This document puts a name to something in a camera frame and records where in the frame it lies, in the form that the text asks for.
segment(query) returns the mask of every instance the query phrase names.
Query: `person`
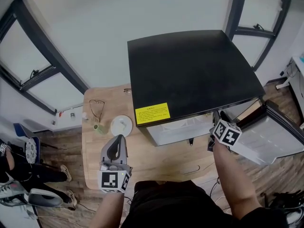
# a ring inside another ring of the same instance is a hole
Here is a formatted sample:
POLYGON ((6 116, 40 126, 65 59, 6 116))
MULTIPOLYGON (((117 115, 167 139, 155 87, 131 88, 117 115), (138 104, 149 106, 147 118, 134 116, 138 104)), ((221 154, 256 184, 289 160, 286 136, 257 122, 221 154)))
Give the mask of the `person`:
MULTIPOLYGON (((213 154, 232 215, 192 181, 163 185, 141 181, 134 187, 130 212, 121 227, 288 227, 281 210, 261 207, 252 182, 226 146, 216 140, 213 154)), ((123 193, 106 194, 90 228, 118 228, 123 200, 123 193)))
POLYGON ((77 200, 71 190, 65 194, 44 184, 45 182, 71 181, 72 176, 68 168, 61 165, 61 171, 55 171, 40 164, 29 164, 21 149, 15 145, 11 147, 6 145, 5 153, 0 157, 0 183, 2 186, 10 180, 8 176, 10 175, 14 180, 19 181, 27 192, 30 192, 32 188, 47 190, 61 197, 64 203, 75 206, 77 200))

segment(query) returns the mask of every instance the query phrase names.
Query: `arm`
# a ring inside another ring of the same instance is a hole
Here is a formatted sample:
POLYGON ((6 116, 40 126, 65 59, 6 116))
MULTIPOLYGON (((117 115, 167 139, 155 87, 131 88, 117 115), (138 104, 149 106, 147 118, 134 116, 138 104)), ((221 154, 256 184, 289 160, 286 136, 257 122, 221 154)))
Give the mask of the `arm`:
POLYGON ((123 193, 108 193, 100 204, 90 228, 118 228, 124 206, 123 193))
POLYGON ((11 155, 11 152, 10 152, 10 150, 8 150, 8 148, 6 148, 5 153, 6 153, 6 159, 9 164, 9 170, 11 171, 12 169, 15 168, 14 157, 11 155))
POLYGON ((246 214, 261 207, 257 201, 255 187, 233 158, 226 146, 215 139, 213 146, 215 165, 220 184, 231 207, 232 214, 243 218, 246 214))

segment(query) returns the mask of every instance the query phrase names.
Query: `eyeglasses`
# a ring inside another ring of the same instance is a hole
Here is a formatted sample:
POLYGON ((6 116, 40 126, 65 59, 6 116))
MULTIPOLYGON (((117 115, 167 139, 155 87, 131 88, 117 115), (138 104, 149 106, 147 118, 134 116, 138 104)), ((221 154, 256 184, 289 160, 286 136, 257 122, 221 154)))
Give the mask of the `eyeglasses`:
POLYGON ((101 115, 102 115, 104 107, 105 107, 104 106, 105 102, 104 101, 100 101, 100 100, 89 100, 89 104, 90 104, 90 108, 91 108, 92 114, 94 115, 94 117, 96 118, 96 120, 98 122, 100 122, 101 115))

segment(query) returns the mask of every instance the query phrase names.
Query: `wooden table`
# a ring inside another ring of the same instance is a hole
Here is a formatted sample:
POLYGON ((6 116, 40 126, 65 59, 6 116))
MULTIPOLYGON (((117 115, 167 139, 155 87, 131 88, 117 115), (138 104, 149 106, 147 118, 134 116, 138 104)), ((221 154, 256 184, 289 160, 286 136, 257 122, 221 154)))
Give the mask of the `wooden table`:
POLYGON ((91 88, 85 93, 83 110, 88 118, 93 118, 89 100, 105 102, 101 124, 108 129, 107 134, 101 135, 93 129, 93 122, 88 121, 82 124, 82 156, 88 188, 99 189, 97 171, 100 169, 101 149, 113 138, 110 124, 118 115, 126 115, 133 122, 132 132, 126 137, 127 163, 133 167, 131 186, 143 180, 187 181, 214 170, 213 154, 207 151, 208 134, 196 137, 193 146, 190 146, 187 141, 181 141, 154 147, 135 127, 132 96, 124 93, 124 89, 130 87, 130 84, 126 84, 109 88, 91 88), (199 170, 196 172, 181 173, 187 169, 195 169, 197 166, 199 170))

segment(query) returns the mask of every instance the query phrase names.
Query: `yellow warning label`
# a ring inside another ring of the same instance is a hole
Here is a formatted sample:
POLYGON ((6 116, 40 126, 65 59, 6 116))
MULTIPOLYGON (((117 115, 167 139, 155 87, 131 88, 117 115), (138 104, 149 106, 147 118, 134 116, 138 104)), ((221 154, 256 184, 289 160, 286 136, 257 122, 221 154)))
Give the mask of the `yellow warning label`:
POLYGON ((137 124, 155 122, 162 119, 170 118, 167 103, 151 105, 135 109, 137 124))

